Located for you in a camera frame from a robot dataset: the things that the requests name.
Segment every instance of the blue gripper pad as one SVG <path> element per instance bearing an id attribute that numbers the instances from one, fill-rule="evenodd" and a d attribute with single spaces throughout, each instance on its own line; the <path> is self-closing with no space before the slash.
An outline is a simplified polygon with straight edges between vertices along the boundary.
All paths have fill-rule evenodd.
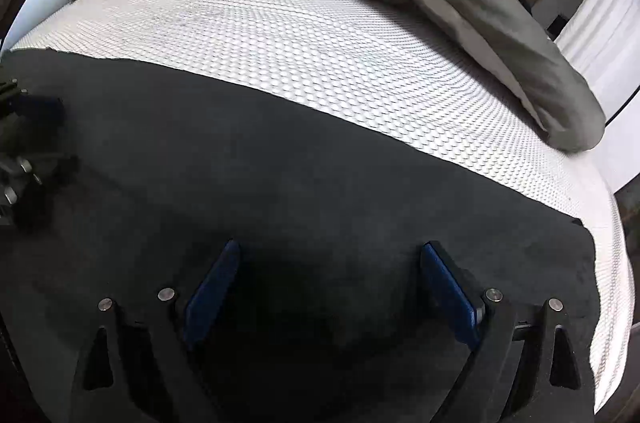
<path id="1" fill-rule="evenodd" d="M 209 334 L 239 266 L 240 247 L 229 241 L 185 309 L 182 340 L 190 351 Z"/>
<path id="2" fill-rule="evenodd" d="M 437 243 L 422 246 L 420 273 L 440 313 L 453 330 L 456 340 L 466 343 L 470 350 L 474 350 L 480 342 L 478 326 L 482 311 L 478 310 L 478 300 L 474 299 L 474 306 L 468 294 L 463 292 L 463 287 L 458 283 L 461 278 L 456 279 L 460 270 L 451 262 L 442 246 Z"/>

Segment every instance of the metal bolt head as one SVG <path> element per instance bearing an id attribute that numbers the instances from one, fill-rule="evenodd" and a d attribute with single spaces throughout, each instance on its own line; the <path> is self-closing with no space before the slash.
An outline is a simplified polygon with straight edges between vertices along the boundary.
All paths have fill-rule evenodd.
<path id="1" fill-rule="evenodd" d="M 100 311 L 109 311 L 113 306 L 113 300 L 110 298 L 103 298 L 100 302 L 98 302 L 98 309 Z"/>
<path id="2" fill-rule="evenodd" d="M 158 292 L 158 298 L 162 300 L 162 302 L 167 302 L 167 300 L 171 300 L 175 297 L 175 291 L 171 288 L 164 288 Z"/>
<path id="3" fill-rule="evenodd" d="M 33 170 L 33 166 L 31 166 L 31 163 L 26 159 L 18 158 L 18 164 L 26 174 Z"/>
<path id="4" fill-rule="evenodd" d="M 4 189 L 4 197 L 9 201 L 9 204 L 15 204 L 18 201 L 18 194 L 16 194 L 15 190 L 10 186 Z"/>
<path id="5" fill-rule="evenodd" d="M 500 302 L 502 300 L 502 292 L 499 289 L 490 288 L 484 292 L 484 296 L 491 302 Z"/>
<path id="6" fill-rule="evenodd" d="M 549 307 L 552 308 L 554 311 L 562 311 L 562 308 L 564 306 L 562 305 L 562 302 L 557 298 L 551 298 L 549 299 Z"/>

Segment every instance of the mattress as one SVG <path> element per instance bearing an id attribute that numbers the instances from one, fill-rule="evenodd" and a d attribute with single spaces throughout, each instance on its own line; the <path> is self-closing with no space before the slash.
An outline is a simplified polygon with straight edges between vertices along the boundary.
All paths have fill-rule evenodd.
<path id="1" fill-rule="evenodd" d="M 601 301 L 594 409 L 615 391 L 634 286 L 612 194 L 588 152 L 549 148 L 510 92 L 419 13 L 373 0 L 77 0 L 14 46 L 26 48 L 130 58 L 257 88 L 580 218 L 594 239 Z"/>

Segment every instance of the bed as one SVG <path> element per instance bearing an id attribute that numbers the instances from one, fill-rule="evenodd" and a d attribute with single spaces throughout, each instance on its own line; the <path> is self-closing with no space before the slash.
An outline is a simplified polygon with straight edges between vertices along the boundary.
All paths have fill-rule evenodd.
<path id="1" fill-rule="evenodd" d="M 594 409 L 620 382 L 634 287 L 612 194 L 588 152 L 547 146 L 514 96 L 424 18 L 375 0 L 77 0 L 12 52 L 24 50 L 139 60 L 258 89 L 580 218 L 600 294 Z"/>

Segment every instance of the black fabric sheet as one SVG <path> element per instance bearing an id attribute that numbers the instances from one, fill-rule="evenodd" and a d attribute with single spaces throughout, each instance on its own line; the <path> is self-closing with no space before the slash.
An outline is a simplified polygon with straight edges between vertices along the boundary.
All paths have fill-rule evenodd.
<path id="1" fill-rule="evenodd" d="M 0 78 L 63 99 L 59 144 L 81 162 L 49 227 L 1 235 L 0 310 L 54 423 L 98 301 L 155 295 L 220 236 L 244 262 L 202 368 L 233 421 L 428 421 L 466 359 L 416 300 L 428 240 L 514 301 L 562 299 L 588 353 L 593 241 L 542 203 L 381 133 L 167 67 L 24 50 Z"/>

